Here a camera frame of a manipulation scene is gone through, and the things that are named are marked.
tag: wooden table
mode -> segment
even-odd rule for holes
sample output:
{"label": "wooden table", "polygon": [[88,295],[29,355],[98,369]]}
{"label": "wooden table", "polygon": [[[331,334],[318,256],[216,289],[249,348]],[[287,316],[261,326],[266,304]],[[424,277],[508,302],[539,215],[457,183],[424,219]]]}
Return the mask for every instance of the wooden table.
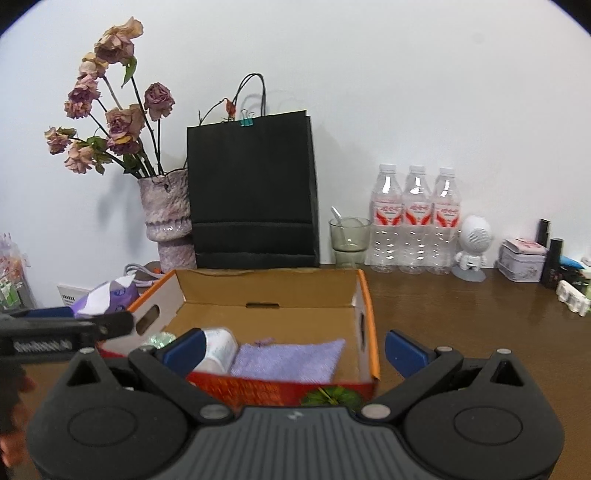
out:
{"label": "wooden table", "polygon": [[[591,480],[591,314],[581,318],[537,284],[513,283],[487,270],[484,283],[452,275],[366,271],[380,344],[379,393],[402,379],[386,362],[384,337],[399,329],[423,345],[450,345],[465,356],[512,349],[545,392],[566,432],[552,480]],[[35,408],[64,365],[30,367],[40,383],[27,403]],[[20,469],[18,480],[35,478]]]}

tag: white cable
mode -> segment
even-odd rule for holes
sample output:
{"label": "white cable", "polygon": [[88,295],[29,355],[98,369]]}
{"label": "white cable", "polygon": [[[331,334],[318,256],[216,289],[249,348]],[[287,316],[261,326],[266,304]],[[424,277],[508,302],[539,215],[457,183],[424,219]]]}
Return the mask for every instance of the white cable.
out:
{"label": "white cable", "polygon": [[134,283],[135,283],[135,286],[137,286],[137,287],[151,287],[156,280],[158,280],[159,278],[162,278],[164,276],[163,273],[151,272],[146,267],[143,267],[142,265],[139,265],[137,263],[127,264],[124,268],[125,275],[132,275],[137,272],[145,273],[146,275],[148,275],[154,279],[154,280],[136,280],[134,278]]}

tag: black paper bag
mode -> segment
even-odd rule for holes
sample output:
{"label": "black paper bag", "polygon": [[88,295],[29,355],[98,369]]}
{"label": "black paper bag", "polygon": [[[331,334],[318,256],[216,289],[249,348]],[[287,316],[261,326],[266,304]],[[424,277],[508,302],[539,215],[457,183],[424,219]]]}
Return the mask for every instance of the black paper bag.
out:
{"label": "black paper bag", "polygon": [[316,168],[305,111],[187,129],[199,268],[316,267]]}

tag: textured pink vase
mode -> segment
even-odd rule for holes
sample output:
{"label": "textured pink vase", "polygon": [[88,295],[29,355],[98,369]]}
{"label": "textured pink vase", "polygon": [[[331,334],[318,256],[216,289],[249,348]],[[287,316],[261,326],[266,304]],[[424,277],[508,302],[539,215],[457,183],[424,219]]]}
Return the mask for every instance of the textured pink vase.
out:
{"label": "textured pink vase", "polygon": [[191,207],[187,170],[139,179],[146,217],[146,236],[158,243],[160,268],[197,268],[191,238]]}

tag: triangular cutout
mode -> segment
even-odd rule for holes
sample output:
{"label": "triangular cutout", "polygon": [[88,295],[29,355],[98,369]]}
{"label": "triangular cutout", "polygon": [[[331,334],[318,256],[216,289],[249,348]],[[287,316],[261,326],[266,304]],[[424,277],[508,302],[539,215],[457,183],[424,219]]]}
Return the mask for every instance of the triangular cutout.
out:
{"label": "triangular cutout", "polygon": [[99,381],[99,376],[96,373],[94,365],[89,361],[81,361],[72,374],[72,377],[68,380],[68,387],[88,385],[98,383]]}
{"label": "triangular cutout", "polygon": [[499,366],[496,367],[491,382],[513,385],[514,387],[523,387],[523,382],[515,370],[515,367],[508,361],[501,362]]}

